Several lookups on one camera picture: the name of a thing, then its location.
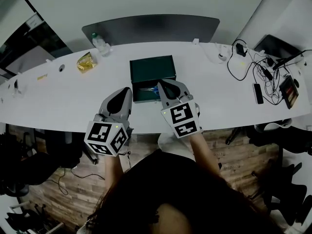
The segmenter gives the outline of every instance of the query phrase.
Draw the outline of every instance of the plastic water bottle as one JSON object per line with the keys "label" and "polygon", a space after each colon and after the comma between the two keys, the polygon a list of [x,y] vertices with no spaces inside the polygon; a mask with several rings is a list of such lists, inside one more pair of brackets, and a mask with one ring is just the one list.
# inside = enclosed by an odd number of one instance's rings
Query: plastic water bottle
{"label": "plastic water bottle", "polygon": [[99,50],[103,57],[108,56],[111,46],[106,43],[97,33],[92,33],[92,43]]}

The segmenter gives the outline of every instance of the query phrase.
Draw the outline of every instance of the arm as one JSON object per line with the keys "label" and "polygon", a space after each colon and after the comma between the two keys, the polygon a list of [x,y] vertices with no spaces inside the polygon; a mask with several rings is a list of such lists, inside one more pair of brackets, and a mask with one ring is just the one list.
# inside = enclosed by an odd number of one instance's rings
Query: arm
{"label": "arm", "polygon": [[196,163],[203,169],[221,176],[218,160],[214,156],[213,152],[209,149],[204,136],[201,133],[194,134],[189,137],[189,140],[193,149]]}
{"label": "arm", "polygon": [[119,156],[105,156],[105,182],[106,188],[110,189],[123,175]]}

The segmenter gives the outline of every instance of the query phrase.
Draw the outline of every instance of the yellow package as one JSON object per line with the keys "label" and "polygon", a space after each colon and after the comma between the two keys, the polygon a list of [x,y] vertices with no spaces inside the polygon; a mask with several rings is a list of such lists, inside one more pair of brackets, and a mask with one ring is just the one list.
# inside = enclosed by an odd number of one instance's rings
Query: yellow package
{"label": "yellow package", "polygon": [[90,52],[85,54],[83,57],[81,57],[77,61],[77,68],[82,73],[85,73],[90,69],[93,69],[96,65],[97,65],[97,63],[95,62],[95,60],[92,59]]}

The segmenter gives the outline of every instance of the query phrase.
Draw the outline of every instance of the wooden floor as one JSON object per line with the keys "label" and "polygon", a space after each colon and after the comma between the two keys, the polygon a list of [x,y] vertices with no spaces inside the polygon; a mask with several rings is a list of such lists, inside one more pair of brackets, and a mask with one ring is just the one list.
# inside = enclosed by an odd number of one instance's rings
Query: wooden floor
{"label": "wooden floor", "polygon": [[[243,134],[228,146],[225,140],[231,131],[231,129],[206,131],[203,135],[222,164],[222,176],[234,189],[241,191],[245,196],[253,195],[258,189],[258,183],[251,175],[252,171],[260,173],[268,168],[268,160],[277,159],[278,147],[274,144],[255,147],[249,144],[249,139]],[[10,132],[20,135],[16,127],[11,127]],[[130,146],[123,150],[131,151],[132,166],[158,148],[158,137],[159,135],[132,135]],[[38,139],[38,146],[39,149],[44,149],[44,140]],[[121,156],[120,159],[123,169],[129,169],[127,156]],[[105,177],[103,157],[100,156],[98,165],[93,165],[83,155],[80,164],[73,172],[79,176],[94,173]],[[64,169],[58,169],[50,179],[58,181],[63,175]],[[30,200],[40,206],[45,204],[46,212],[52,218],[64,222],[66,230],[74,232],[76,226],[81,227],[84,224],[87,217],[92,214],[99,198],[106,192],[105,181],[97,176],[81,179],[75,177],[69,169],[65,169],[65,176],[60,179],[60,185],[68,191],[68,195],[62,194],[57,184],[46,181],[38,186],[30,186],[29,194],[21,200]],[[260,196],[254,203],[260,209],[266,210]]]}

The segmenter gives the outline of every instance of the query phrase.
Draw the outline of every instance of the smartphone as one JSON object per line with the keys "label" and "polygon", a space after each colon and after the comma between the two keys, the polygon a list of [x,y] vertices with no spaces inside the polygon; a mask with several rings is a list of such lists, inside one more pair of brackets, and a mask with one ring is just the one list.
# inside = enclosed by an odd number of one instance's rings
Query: smartphone
{"label": "smartphone", "polygon": [[256,102],[258,104],[263,104],[263,97],[262,97],[260,84],[258,83],[253,84],[253,92],[254,92]]}

